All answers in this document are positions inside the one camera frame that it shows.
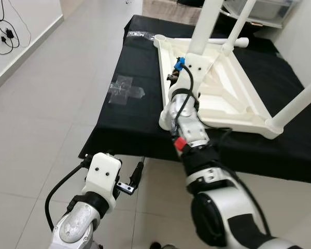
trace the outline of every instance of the table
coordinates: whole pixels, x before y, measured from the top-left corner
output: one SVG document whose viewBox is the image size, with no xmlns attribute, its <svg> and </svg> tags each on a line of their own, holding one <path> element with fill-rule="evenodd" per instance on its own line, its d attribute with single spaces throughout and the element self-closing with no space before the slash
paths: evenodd
<svg viewBox="0 0 311 249">
<path fill-rule="evenodd" d="M 184 38 L 191 37 L 193 29 L 185 24 L 133 16 L 125 27 L 112 82 L 118 75 L 133 77 L 132 85 L 142 87 L 145 96 L 129 98 L 126 105 L 118 105 L 108 103 L 107 93 L 80 158 L 111 150 L 114 154 L 178 160 L 169 132 L 158 125 L 163 106 L 157 49 L 151 40 L 127 34 L 141 31 Z M 225 35 L 215 30 L 212 37 Z M 248 48 L 235 48 L 234 53 L 272 116 L 303 89 L 290 65 L 277 56 L 270 40 L 250 37 Z M 210 129 L 207 133 L 214 141 L 223 134 Z M 311 105 L 274 140 L 232 132 L 222 143 L 221 161 L 235 171 L 311 183 Z"/>
</svg>

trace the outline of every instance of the white wall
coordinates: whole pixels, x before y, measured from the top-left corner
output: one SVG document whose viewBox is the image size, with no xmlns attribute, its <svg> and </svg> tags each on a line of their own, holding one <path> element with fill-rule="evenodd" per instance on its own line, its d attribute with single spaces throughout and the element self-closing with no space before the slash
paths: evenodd
<svg viewBox="0 0 311 249">
<path fill-rule="evenodd" d="M 311 0 L 301 0 L 282 30 L 263 35 L 270 38 L 304 86 L 311 82 Z"/>
<path fill-rule="evenodd" d="M 84 0 L 60 0 L 64 19 L 67 19 L 83 2 Z"/>
<path fill-rule="evenodd" d="M 59 0 L 10 0 L 14 8 L 19 12 L 24 22 L 31 31 L 31 43 L 44 32 L 57 18 L 62 15 Z M 26 46 L 29 41 L 29 34 L 19 19 L 15 11 L 12 9 L 8 0 L 4 0 L 5 20 L 13 24 L 22 46 Z M 2 18 L 2 9 L 0 1 L 0 18 Z M 0 49 L 7 49 L 0 39 Z M 26 48 L 19 47 L 14 49 L 12 53 L 2 56 L 0 55 L 0 74 L 7 66 L 17 57 L 19 57 Z"/>
</svg>

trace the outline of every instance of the tiled floor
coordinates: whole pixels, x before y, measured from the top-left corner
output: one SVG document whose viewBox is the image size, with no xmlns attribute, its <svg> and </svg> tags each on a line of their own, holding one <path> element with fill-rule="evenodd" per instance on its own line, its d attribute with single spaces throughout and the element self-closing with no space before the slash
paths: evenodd
<svg viewBox="0 0 311 249">
<path fill-rule="evenodd" d="M 87 0 L 0 88 L 0 248 L 47 248 L 47 193 L 79 163 L 122 47 L 123 27 L 142 0 Z M 122 156 L 127 178 L 138 158 Z M 85 171 L 53 197 L 55 220 L 83 187 Z M 274 235 L 311 249 L 311 184 L 241 174 Z M 106 249 L 144 248 L 153 240 L 207 248 L 195 235 L 191 197 L 179 163 L 148 159 L 139 191 L 121 195 L 95 240 Z"/>
</svg>

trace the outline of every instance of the red button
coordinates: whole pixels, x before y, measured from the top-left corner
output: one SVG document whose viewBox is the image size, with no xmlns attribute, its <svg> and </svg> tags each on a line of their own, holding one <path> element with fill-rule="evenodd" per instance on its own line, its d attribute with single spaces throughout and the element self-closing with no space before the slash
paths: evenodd
<svg viewBox="0 0 311 249">
<path fill-rule="evenodd" d="M 187 144 L 187 142 L 179 137 L 175 142 L 174 142 L 174 146 L 179 150 L 179 151 L 182 151 L 184 146 Z"/>
</svg>

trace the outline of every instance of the power adapter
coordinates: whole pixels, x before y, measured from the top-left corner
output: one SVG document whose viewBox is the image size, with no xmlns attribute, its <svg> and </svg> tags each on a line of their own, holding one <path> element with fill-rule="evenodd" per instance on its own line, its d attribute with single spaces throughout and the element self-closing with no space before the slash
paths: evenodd
<svg viewBox="0 0 311 249">
<path fill-rule="evenodd" d="M 14 34 L 12 33 L 12 30 L 10 30 L 9 28 L 6 28 L 6 35 L 10 39 L 14 38 Z"/>
</svg>

